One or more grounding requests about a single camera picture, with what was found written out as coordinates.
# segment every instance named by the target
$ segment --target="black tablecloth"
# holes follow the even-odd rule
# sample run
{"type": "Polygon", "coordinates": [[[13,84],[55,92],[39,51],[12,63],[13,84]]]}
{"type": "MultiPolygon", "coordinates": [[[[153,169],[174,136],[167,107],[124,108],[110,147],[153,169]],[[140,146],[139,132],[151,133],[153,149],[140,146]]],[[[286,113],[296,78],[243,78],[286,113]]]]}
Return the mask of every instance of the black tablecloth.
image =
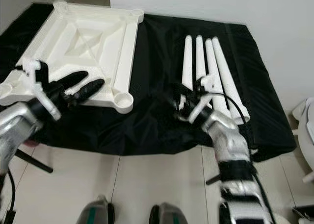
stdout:
{"type": "MultiPolygon", "coordinates": [[[[33,4],[0,36],[0,81],[4,81],[53,6],[33,4]]],[[[193,19],[144,16],[138,26],[130,93],[133,111],[118,114],[111,108],[80,106],[57,123],[49,122],[34,138],[63,148],[108,154],[177,153],[197,144],[211,146],[199,128],[178,122],[160,95],[172,82],[180,82],[186,35],[217,36],[243,104],[251,120],[250,135],[255,161],[295,149],[295,141],[261,60],[257,45],[244,25],[193,19]]]]}

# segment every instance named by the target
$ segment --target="white plastic frame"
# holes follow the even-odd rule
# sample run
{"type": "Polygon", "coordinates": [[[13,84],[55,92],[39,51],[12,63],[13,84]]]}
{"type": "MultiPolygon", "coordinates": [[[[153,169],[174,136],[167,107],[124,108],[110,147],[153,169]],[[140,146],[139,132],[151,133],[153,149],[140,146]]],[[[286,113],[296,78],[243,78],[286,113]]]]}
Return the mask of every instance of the white plastic frame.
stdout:
{"type": "MultiPolygon", "coordinates": [[[[126,114],[133,108],[129,93],[137,27],[143,21],[142,10],[111,9],[103,6],[53,3],[48,17],[23,57],[40,59],[49,66],[49,81],[75,71],[88,71],[88,77],[67,94],[82,85],[103,78],[104,87],[84,105],[113,107],[126,114]]],[[[33,98],[22,82],[22,72],[13,70],[0,84],[0,104],[33,98]]]]}

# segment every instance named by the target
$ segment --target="black cable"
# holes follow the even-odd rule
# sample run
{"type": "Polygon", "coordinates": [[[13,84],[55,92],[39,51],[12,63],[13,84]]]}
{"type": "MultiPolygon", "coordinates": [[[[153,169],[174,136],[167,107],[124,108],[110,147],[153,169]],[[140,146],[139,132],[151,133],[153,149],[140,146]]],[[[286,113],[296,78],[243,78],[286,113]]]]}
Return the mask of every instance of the black cable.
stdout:
{"type": "Polygon", "coordinates": [[[14,183],[14,179],[13,179],[10,169],[8,170],[8,175],[9,175],[11,186],[12,186],[12,200],[11,200],[10,211],[13,211],[14,203],[15,203],[15,183],[14,183]]]}
{"type": "MultiPolygon", "coordinates": [[[[238,104],[231,98],[229,97],[228,95],[226,95],[225,93],[215,93],[215,92],[206,92],[206,91],[202,91],[204,94],[210,94],[210,95],[217,95],[217,96],[224,96],[226,97],[228,100],[230,100],[232,102],[232,104],[236,107],[237,111],[239,112],[240,116],[241,116],[241,119],[243,121],[243,124],[245,126],[245,129],[246,129],[246,133],[249,137],[250,135],[250,130],[249,130],[249,127],[245,121],[245,117],[240,109],[240,107],[238,106],[238,104]]],[[[269,211],[269,214],[271,216],[271,219],[273,221],[273,224],[276,224],[276,221],[275,221],[275,218],[274,218],[274,215],[273,215],[273,211],[270,207],[270,204],[269,204],[269,201],[268,201],[268,198],[266,196],[266,193],[265,193],[265,190],[261,184],[261,181],[260,179],[258,178],[257,176],[257,171],[256,169],[254,168],[254,165],[253,165],[253,162],[252,162],[252,153],[251,153],[251,150],[250,150],[250,140],[248,140],[248,148],[249,148],[249,154],[250,154],[250,163],[251,163],[251,167],[252,167],[252,174],[253,174],[253,177],[255,178],[258,186],[260,187],[260,190],[261,190],[261,195],[262,195],[262,198],[264,200],[264,203],[265,203],[265,206],[267,207],[268,211],[269,211]]]]}

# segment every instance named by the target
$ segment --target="black cloth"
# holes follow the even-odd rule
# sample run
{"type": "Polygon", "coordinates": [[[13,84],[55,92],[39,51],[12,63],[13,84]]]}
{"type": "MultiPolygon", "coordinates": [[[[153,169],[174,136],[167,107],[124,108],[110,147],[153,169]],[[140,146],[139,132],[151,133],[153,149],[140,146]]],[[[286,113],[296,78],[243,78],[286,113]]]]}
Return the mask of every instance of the black cloth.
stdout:
{"type": "MultiPolygon", "coordinates": [[[[52,10],[52,5],[33,4],[0,37],[0,81],[14,68],[52,10]]],[[[249,135],[242,126],[240,131],[258,149],[254,160],[294,150],[288,121],[246,26],[148,14],[137,32],[130,83],[133,110],[121,115],[112,108],[80,106],[57,123],[47,123],[34,138],[55,147],[118,155],[174,154],[197,144],[211,146],[209,136],[176,121],[170,106],[157,98],[170,83],[181,81],[188,34],[193,40],[197,35],[219,38],[251,116],[249,135]]]]}

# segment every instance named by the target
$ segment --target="white square tray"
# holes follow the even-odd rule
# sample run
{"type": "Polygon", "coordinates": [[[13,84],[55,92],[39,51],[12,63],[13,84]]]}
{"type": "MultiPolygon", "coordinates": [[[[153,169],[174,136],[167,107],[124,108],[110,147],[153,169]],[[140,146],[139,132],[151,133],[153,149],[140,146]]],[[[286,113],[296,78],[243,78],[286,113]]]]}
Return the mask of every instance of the white square tray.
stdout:
{"type": "MultiPolygon", "coordinates": [[[[84,105],[113,107],[125,114],[133,108],[129,91],[137,26],[143,21],[142,10],[111,9],[103,6],[53,3],[54,10],[32,40],[23,57],[48,64],[49,81],[75,71],[88,71],[82,85],[103,78],[104,87],[84,105]]],[[[33,98],[22,83],[23,72],[13,70],[0,84],[0,104],[10,105],[33,98]]]]}

